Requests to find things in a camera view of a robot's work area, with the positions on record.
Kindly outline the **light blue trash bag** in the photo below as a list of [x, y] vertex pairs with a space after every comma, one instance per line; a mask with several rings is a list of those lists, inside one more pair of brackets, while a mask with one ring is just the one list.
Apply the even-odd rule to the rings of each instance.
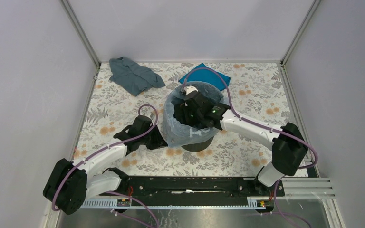
[[[186, 86], [194, 86], [213, 103], [227, 104], [228, 100], [222, 92], [212, 84], [200, 81], [187, 82]], [[167, 96], [164, 102], [162, 131], [169, 147], [180, 147], [188, 144], [203, 143], [214, 137], [219, 130], [216, 128], [197, 129], [180, 123], [175, 117], [174, 106], [183, 103], [182, 85], [177, 86]]]

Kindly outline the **black ribbed trash bin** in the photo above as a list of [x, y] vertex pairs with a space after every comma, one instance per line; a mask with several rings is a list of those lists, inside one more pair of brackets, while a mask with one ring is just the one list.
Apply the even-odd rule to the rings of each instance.
[[200, 151], [207, 149], [210, 146], [210, 144], [212, 143], [213, 139], [214, 139], [214, 137], [212, 137], [202, 143], [187, 144], [187, 145], [183, 145], [181, 147], [189, 152], [200, 152]]

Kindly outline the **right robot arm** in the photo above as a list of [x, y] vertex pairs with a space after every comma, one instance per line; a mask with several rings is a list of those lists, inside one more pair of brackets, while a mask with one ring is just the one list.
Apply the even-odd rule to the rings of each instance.
[[254, 191], [261, 196], [267, 195], [279, 179], [294, 176], [308, 152], [295, 124], [270, 125], [239, 116], [229, 105], [216, 103], [198, 91], [186, 92], [183, 101], [173, 108], [173, 116], [190, 127], [237, 133], [270, 149], [272, 160], [259, 171], [253, 183]]

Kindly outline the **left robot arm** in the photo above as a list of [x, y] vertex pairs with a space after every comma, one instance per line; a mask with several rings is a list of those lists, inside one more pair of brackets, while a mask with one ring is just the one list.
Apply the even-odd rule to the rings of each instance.
[[91, 155], [68, 161], [59, 160], [43, 189], [43, 196], [51, 202], [54, 211], [67, 215], [76, 212], [85, 200], [113, 191], [123, 195], [128, 183], [114, 171], [99, 171], [131, 152], [145, 146], [155, 150], [167, 146], [156, 123], [139, 115], [131, 125], [116, 133], [104, 148]]

